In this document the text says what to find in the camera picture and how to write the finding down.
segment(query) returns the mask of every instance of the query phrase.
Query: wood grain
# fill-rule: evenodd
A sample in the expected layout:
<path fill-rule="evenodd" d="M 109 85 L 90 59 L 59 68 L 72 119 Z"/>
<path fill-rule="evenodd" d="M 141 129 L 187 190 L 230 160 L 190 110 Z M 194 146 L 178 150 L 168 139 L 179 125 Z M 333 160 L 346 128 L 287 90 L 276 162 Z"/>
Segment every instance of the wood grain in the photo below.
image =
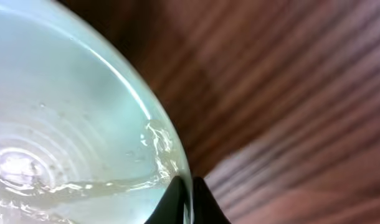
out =
<path fill-rule="evenodd" d="M 62 0 L 134 65 L 233 223 L 380 224 L 380 0 Z"/>

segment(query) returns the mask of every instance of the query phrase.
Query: brown wooden surface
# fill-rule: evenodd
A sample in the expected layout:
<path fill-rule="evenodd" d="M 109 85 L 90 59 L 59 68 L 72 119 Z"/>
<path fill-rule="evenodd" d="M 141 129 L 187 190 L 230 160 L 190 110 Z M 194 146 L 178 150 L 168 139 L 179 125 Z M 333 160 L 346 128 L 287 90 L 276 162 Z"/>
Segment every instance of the brown wooden surface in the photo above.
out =
<path fill-rule="evenodd" d="M 380 0 L 64 4 L 149 83 L 233 223 L 380 224 Z"/>

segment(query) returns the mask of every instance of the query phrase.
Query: water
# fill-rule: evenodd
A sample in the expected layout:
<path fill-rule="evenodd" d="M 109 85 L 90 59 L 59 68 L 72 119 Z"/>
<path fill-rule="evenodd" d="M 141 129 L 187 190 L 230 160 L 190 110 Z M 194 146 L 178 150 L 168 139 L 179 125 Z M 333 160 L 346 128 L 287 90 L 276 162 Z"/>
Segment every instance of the water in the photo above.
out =
<path fill-rule="evenodd" d="M 176 163 L 180 155 L 173 150 L 169 133 L 158 121 L 150 121 L 145 126 L 145 134 L 141 135 L 141 141 L 152 149 L 156 169 L 137 179 L 67 182 L 51 187 L 43 183 L 42 167 L 37 160 L 28 154 L 18 154 L 18 150 L 7 150 L 10 154 L 0 157 L 0 224 L 78 223 L 53 212 L 53 208 L 93 198 L 115 198 L 133 191 L 165 188 L 178 173 Z M 135 155 L 133 151 L 126 154 Z"/>

